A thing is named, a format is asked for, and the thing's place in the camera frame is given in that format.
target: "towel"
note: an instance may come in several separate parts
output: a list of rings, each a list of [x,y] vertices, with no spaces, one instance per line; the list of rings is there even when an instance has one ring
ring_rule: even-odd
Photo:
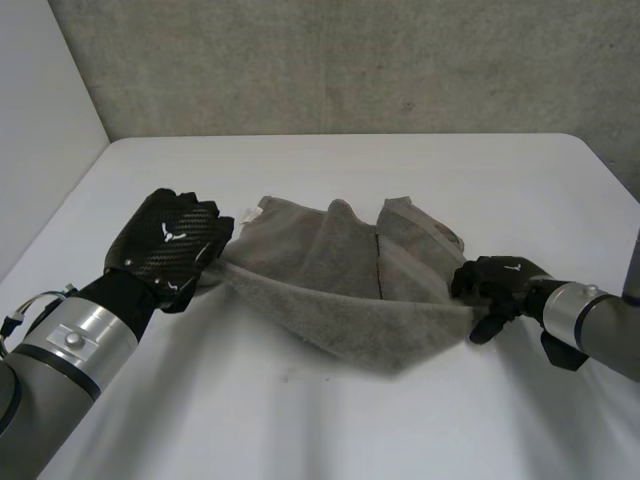
[[[464,243],[408,197],[386,200],[377,224],[335,200],[327,211],[264,197],[203,275],[327,352],[397,374],[463,341],[483,310],[450,298]]]

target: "wire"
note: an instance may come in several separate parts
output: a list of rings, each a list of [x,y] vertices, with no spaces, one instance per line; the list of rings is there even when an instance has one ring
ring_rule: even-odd
[[[24,315],[27,310],[29,310],[29,307],[31,307],[31,305],[33,305],[39,299],[47,296],[54,296],[59,300],[64,301],[68,298],[69,295],[77,291],[72,285],[69,285],[69,287],[71,288],[68,288],[67,292],[49,290],[47,292],[39,293],[38,295],[31,297],[29,300],[20,305],[15,312],[5,317],[4,323],[2,324],[2,333],[0,334],[0,358],[4,358],[9,354],[5,345],[5,340],[9,337],[9,335],[13,333],[13,330],[16,327],[22,325],[22,322],[24,321]]]
[[[0,337],[0,357],[4,358],[9,355],[7,348],[4,346],[4,337]]]

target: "white wall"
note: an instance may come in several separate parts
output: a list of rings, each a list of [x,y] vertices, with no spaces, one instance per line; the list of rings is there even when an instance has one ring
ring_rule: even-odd
[[[0,280],[108,143],[47,1],[0,0]]]

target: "screw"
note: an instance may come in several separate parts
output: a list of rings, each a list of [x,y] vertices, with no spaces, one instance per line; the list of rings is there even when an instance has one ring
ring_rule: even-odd
[[[84,345],[84,338],[77,332],[71,332],[64,338],[64,343],[69,348],[80,348]]]

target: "wall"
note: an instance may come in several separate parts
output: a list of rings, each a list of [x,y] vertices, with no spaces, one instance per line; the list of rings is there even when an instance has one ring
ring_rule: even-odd
[[[112,140],[565,132],[640,195],[637,0],[50,0]]]
[[[0,1],[0,280],[107,145],[46,0]]]

